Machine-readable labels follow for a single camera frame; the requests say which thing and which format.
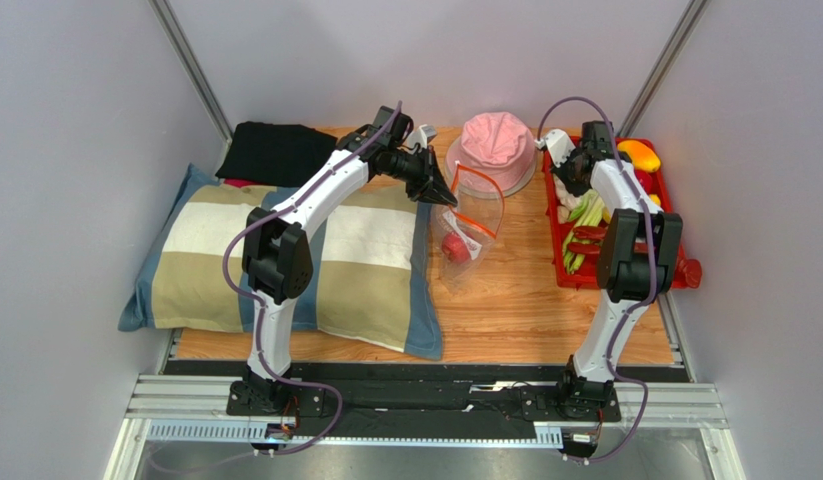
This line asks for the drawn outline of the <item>white cauliflower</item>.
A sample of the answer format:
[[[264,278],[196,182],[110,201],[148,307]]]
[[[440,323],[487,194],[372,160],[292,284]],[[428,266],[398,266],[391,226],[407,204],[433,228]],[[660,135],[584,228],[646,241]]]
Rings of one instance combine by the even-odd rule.
[[[566,190],[564,183],[558,177],[553,177],[553,181],[559,202],[556,208],[557,220],[561,224],[575,222],[587,209],[587,195],[574,196]]]

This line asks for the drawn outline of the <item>clear orange-zip bag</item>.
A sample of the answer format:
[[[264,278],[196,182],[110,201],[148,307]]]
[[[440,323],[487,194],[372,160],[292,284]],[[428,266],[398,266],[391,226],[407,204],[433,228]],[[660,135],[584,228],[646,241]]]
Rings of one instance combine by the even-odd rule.
[[[438,277],[451,292],[467,288],[471,277],[494,247],[502,225],[505,198],[493,180],[484,174],[459,165],[450,190],[457,207],[436,205],[431,210],[430,229],[434,251],[440,255]],[[448,262],[441,252],[441,241],[456,232],[467,244],[471,259],[464,264]]]

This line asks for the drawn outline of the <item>red pomegranate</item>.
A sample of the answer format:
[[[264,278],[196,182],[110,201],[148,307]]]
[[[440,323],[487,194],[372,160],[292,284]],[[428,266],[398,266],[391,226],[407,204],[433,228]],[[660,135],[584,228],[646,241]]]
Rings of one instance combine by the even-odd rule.
[[[448,262],[456,265],[464,264],[471,259],[467,244],[456,232],[444,236],[441,241],[441,252]]]

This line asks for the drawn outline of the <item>red apple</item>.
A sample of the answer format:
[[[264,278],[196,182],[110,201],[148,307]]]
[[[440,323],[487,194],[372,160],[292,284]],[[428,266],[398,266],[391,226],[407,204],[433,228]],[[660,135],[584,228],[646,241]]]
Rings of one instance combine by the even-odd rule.
[[[651,173],[636,169],[635,176],[639,185],[647,194],[654,193],[654,177]]]

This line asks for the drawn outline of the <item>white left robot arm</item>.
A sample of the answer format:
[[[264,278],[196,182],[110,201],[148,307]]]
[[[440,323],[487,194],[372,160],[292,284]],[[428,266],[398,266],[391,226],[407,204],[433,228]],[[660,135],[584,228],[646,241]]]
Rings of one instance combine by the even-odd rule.
[[[379,175],[402,181],[414,202],[456,206],[438,166],[436,136],[435,127],[415,125],[400,107],[383,106],[371,123],[341,137],[326,164],[288,199],[248,214],[244,230],[223,254],[228,259],[241,247],[247,287],[239,287],[229,272],[223,276],[253,301],[255,312],[251,353],[242,378],[230,386],[228,414],[280,414],[308,394],[318,401],[331,394],[343,403],[333,386],[285,375],[294,310],[314,276],[310,240],[344,200]]]

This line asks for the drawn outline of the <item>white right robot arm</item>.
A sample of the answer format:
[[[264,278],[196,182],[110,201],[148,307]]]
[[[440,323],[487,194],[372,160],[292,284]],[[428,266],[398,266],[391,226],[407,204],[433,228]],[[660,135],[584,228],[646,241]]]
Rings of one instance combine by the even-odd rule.
[[[610,404],[630,333],[656,296],[670,289],[683,223],[650,198],[633,156],[620,151],[607,123],[584,123],[578,142],[551,130],[538,144],[568,193],[596,193],[611,214],[596,264],[600,303],[558,384],[560,414],[582,419]]]

